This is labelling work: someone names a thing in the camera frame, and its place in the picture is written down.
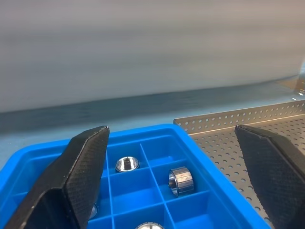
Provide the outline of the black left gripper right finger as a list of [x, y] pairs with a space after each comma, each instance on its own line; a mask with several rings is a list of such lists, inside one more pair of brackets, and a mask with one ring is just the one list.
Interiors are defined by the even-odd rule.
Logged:
[[235, 135], [254, 191], [276, 229], [305, 227], [305, 156], [286, 137], [248, 125]]

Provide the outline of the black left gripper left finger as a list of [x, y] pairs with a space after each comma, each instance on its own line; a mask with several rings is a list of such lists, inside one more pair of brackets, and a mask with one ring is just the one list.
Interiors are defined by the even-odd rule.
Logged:
[[99, 195], [110, 130], [73, 137], [23, 198], [6, 229], [84, 229]]

